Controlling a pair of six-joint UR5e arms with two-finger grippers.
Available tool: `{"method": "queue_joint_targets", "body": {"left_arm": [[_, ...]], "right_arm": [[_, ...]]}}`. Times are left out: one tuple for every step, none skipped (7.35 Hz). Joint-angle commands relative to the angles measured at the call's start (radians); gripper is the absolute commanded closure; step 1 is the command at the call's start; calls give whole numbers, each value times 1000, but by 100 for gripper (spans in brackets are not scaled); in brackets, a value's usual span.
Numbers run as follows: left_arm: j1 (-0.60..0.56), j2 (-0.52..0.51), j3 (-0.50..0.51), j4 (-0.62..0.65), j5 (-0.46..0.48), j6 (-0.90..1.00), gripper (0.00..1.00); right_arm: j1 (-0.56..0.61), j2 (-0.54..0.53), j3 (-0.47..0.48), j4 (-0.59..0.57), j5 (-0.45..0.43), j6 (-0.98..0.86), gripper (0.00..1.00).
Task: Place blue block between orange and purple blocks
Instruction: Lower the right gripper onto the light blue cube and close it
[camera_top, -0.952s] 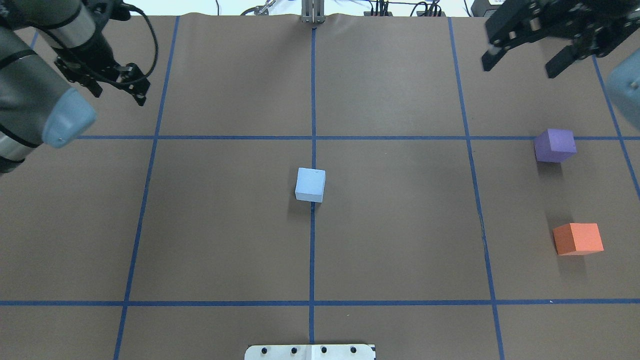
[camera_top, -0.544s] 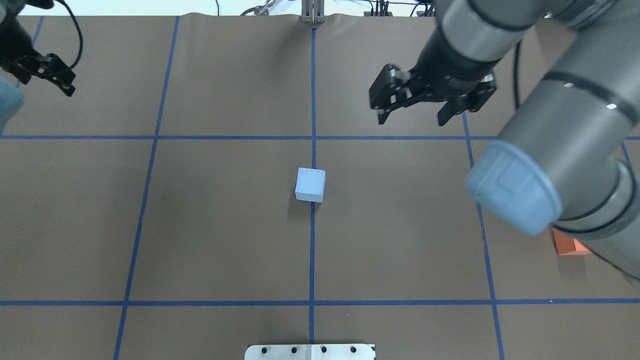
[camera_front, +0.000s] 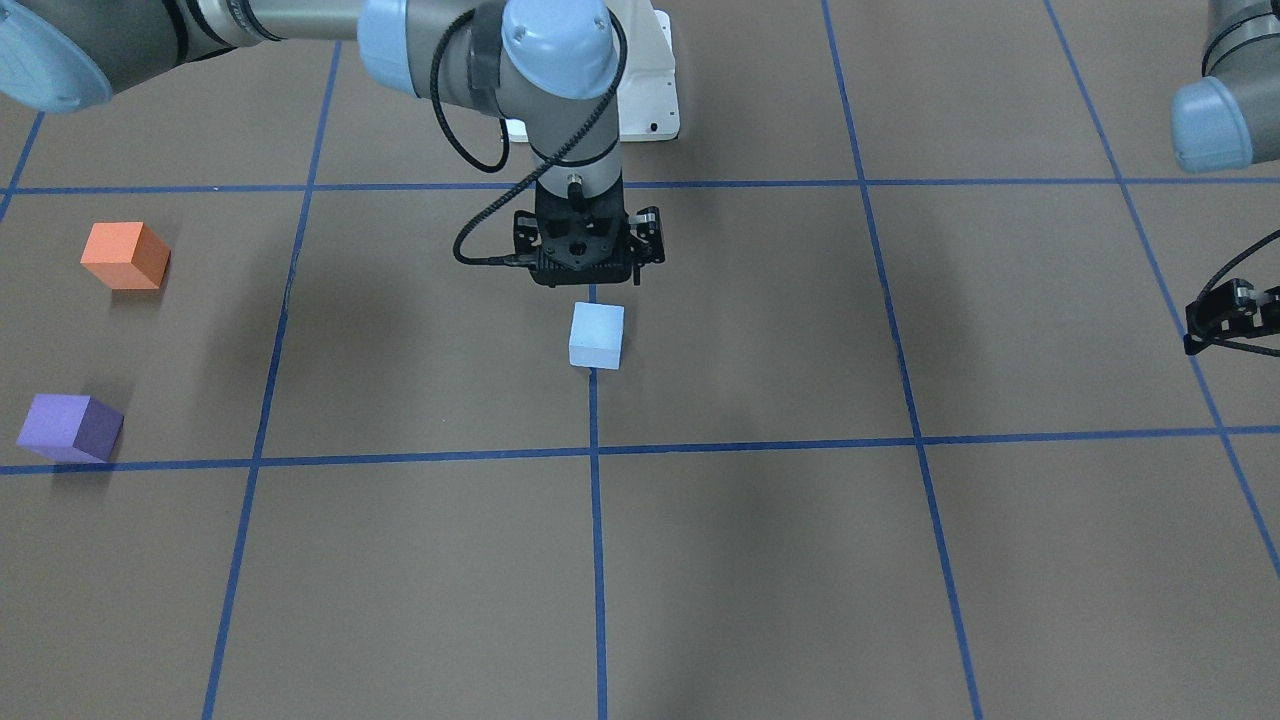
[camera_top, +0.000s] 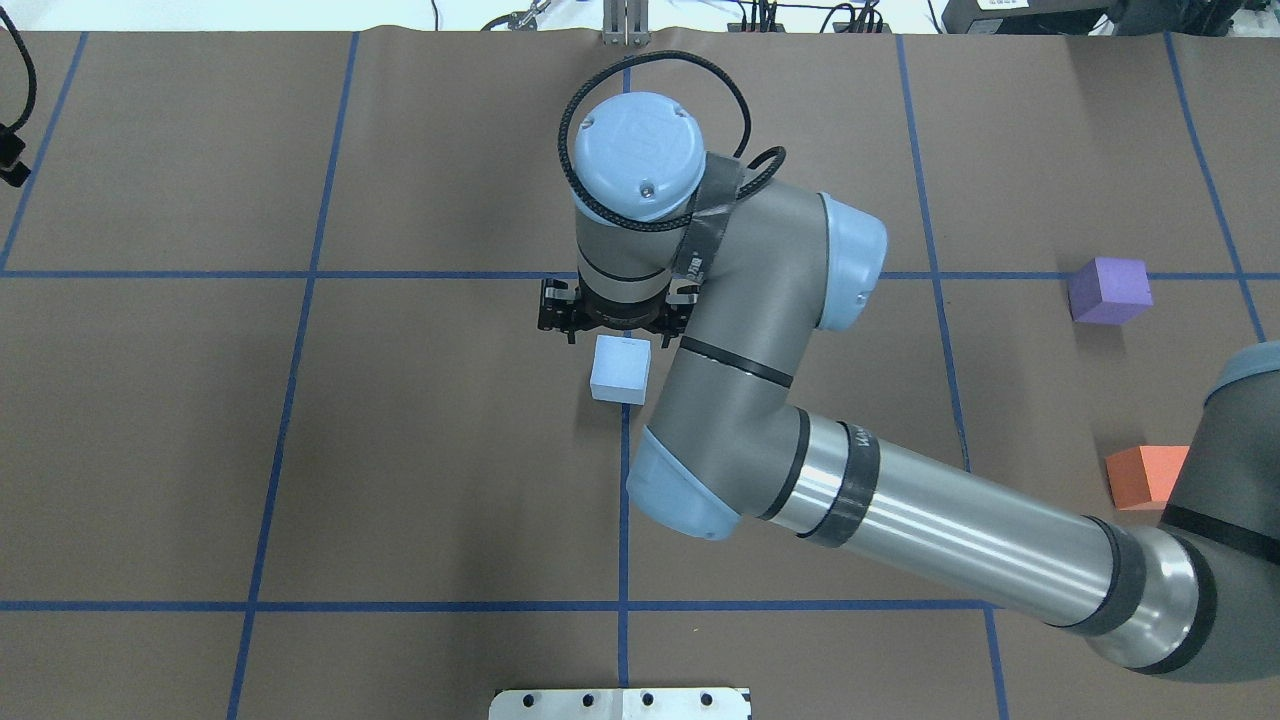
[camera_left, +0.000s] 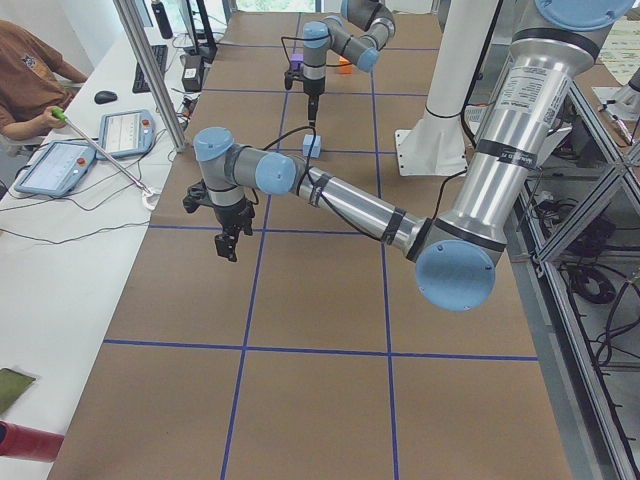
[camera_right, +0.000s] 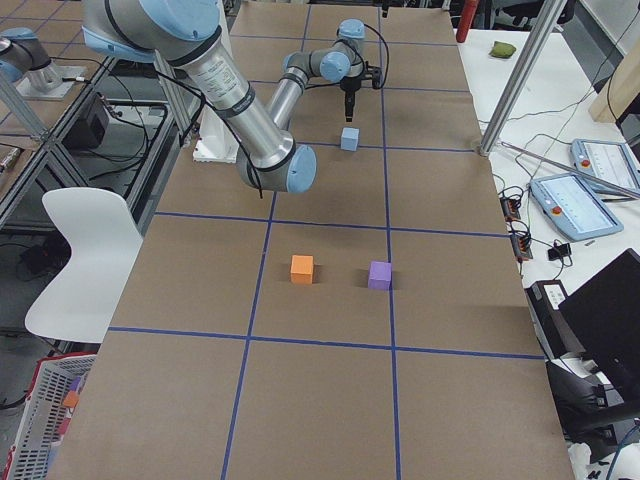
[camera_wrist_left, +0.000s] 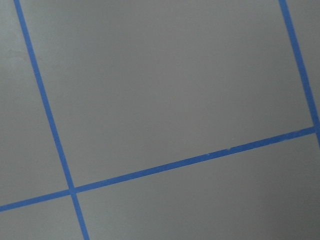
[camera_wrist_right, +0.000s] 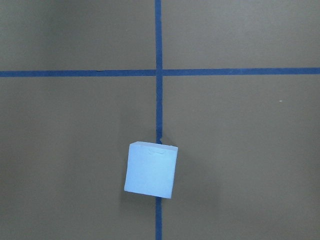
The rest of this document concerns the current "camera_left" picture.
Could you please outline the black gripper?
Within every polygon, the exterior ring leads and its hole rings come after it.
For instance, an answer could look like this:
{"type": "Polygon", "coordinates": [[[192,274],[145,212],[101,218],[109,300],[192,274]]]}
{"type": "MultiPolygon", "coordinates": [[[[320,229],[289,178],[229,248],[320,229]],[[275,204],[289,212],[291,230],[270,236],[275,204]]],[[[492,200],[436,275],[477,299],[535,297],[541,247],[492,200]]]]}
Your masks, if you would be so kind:
{"type": "Polygon", "coordinates": [[[217,255],[236,261],[236,246],[240,233],[252,235],[252,222],[255,218],[254,206],[247,198],[242,198],[233,205],[213,207],[216,219],[222,227],[222,234],[214,237],[217,255]]]}

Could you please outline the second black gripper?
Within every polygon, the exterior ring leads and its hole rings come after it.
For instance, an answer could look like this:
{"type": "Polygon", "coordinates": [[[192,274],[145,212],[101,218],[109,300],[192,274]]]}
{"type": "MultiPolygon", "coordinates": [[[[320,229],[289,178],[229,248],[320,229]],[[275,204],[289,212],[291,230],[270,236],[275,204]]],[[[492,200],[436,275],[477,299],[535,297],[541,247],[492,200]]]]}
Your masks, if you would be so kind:
{"type": "Polygon", "coordinates": [[[324,78],[303,78],[303,91],[309,96],[320,96],[324,93],[324,78]]]}

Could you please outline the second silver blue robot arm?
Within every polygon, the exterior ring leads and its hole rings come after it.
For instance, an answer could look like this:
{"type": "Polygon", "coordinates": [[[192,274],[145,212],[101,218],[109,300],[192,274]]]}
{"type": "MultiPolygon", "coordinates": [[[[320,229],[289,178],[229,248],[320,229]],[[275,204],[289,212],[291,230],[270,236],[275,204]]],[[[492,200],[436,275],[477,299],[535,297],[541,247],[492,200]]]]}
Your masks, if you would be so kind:
{"type": "Polygon", "coordinates": [[[380,51],[395,36],[391,11],[380,1],[343,1],[340,15],[329,15],[303,26],[303,91],[319,97],[325,91],[329,51],[357,69],[371,73],[380,51]]]}

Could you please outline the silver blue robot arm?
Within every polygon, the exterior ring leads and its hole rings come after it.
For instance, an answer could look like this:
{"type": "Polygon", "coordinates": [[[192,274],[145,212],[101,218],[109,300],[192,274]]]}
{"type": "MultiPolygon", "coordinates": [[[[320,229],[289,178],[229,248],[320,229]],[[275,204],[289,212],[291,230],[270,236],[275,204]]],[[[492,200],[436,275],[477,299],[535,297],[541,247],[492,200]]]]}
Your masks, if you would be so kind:
{"type": "Polygon", "coordinates": [[[396,134],[404,176],[461,178],[452,208],[418,219],[295,158],[236,143],[222,127],[200,131],[193,146],[202,178],[187,211],[211,208],[222,231],[217,253],[236,257],[254,209],[247,188],[294,194],[334,212],[352,228],[400,249],[415,265],[417,286],[450,311],[481,305],[491,294],[506,246],[505,221],[528,174],[548,157],[551,130],[574,78],[590,69],[628,1],[519,1],[505,76],[465,154],[465,106],[501,11],[498,1],[453,1],[423,117],[396,134]]]}

